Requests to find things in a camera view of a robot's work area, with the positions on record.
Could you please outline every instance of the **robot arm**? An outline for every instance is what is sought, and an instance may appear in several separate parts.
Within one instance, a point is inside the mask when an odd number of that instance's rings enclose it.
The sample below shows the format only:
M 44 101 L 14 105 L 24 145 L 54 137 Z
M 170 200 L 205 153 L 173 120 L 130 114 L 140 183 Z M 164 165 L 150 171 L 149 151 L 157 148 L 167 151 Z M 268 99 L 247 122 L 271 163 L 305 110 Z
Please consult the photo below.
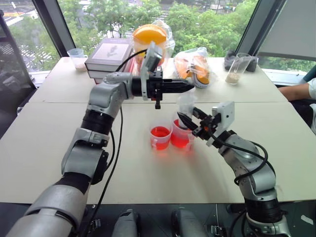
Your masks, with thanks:
M 221 103 L 213 107 L 212 113 L 213 116 L 207 115 L 194 108 L 193 115 L 201 119 L 200 126 L 193 123 L 185 114 L 178 115 L 193 131 L 194 136 L 206 140 L 208 146 L 218 148 L 219 154 L 234 171 L 235 182 L 245 200 L 247 220 L 255 234 L 291 237 L 286 217 L 277 200 L 276 176 L 272 166 L 267 163 L 258 170 L 262 159 L 255 156 L 259 154 L 255 144 L 242 139 L 233 131 L 226 131 L 234 121 L 234 103 Z
M 89 187 L 102 180 L 107 168 L 105 148 L 122 102 L 144 96 L 145 91 L 159 109 L 163 93 L 193 88 L 185 80 L 162 79 L 162 72 L 154 71 L 160 58 L 161 49 L 151 44 L 143 61 L 146 71 L 140 77 L 112 73 L 92 89 L 81 127 L 62 160 L 63 177 L 38 197 L 7 237 L 67 237 L 78 232 Z

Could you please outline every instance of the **plastic bag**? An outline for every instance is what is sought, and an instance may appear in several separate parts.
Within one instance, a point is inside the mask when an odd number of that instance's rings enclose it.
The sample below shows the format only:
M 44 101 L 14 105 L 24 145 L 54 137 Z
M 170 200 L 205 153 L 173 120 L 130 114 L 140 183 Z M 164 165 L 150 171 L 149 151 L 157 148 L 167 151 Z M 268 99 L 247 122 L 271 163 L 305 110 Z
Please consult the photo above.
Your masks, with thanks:
M 154 41 L 162 48 L 162 59 L 159 66 L 166 66 L 166 62 L 171 57 L 175 42 L 172 36 L 171 28 L 161 20 L 156 20 L 152 24 L 143 25 L 133 32 L 133 48 L 134 52 L 148 48 L 151 41 Z M 140 71 L 145 53 L 139 54 L 135 57 L 137 64 L 137 71 Z
M 178 78 L 191 78 L 196 87 L 206 88 L 210 83 L 211 75 L 207 58 L 208 54 L 205 47 L 193 48 L 178 53 L 174 57 L 174 66 Z

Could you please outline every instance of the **red liquid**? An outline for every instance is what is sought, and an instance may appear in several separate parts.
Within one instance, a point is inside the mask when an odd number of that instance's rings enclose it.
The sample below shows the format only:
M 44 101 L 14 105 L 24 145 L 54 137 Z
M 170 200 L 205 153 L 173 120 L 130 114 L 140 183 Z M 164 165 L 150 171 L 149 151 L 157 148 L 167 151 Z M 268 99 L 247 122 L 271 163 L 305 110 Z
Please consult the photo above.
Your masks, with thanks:
M 170 134 L 170 131 L 162 126 L 154 127 L 151 131 L 151 134 L 154 135 L 155 137 L 166 137 Z M 156 143 L 156 149 L 157 150 L 163 150 L 166 149 L 169 145 L 169 141 L 166 141 L 164 143 Z
M 176 119 L 174 121 L 174 124 L 177 126 L 177 127 L 180 127 L 179 126 L 179 120 Z M 173 146 L 176 146 L 178 148 L 185 148 L 186 145 L 189 143 L 189 137 L 188 136 L 184 136 L 184 137 L 178 137 L 178 136 L 175 136 L 173 133 L 171 134 L 171 144 Z

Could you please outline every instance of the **clear plastic cup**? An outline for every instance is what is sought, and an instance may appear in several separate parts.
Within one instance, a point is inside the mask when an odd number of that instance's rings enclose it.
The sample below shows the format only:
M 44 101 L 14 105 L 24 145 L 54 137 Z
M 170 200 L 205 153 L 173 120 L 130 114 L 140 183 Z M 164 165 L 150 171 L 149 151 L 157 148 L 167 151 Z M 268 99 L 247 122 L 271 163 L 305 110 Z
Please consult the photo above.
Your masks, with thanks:
M 150 143 L 152 148 L 160 151 L 169 146 L 172 125 L 168 120 L 156 120 L 150 125 Z
M 171 144 L 177 148 L 189 151 L 193 147 L 194 136 L 188 128 L 181 128 L 178 114 L 172 120 Z
M 83 49 L 73 48 L 67 51 L 69 57 L 71 58 L 77 71 L 85 72 L 87 68 L 85 67 L 85 61 L 88 58 L 88 55 L 83 54 Z
M 177 99 L 177 104 L 179 105 L 178 111 L 192 118 L 194 103 L 196 101 L 197 97 L 194 96 L 194 89 L 182 93 Z M 181 120 L 179 120 L 179 125 L 182 128 L 186 128 Z
M 248 67 L 252 57 L 246 53 L 238 53 L 231 68 L 228 71 L 226 82 L 235 85 Z

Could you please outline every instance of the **stack of books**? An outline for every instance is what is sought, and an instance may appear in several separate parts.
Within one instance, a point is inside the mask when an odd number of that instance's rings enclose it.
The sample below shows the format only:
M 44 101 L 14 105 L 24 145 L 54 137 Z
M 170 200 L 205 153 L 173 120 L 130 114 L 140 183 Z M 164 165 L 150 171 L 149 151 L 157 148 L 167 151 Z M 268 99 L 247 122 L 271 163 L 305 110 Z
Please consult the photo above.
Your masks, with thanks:
M 116 69 L 132 54 L 130 39 L 104 38 L 85 62 L 90 78 L 101 83 L 103 78 Z M 133 60 L 121 68 L 120 72 L 131 72 Z

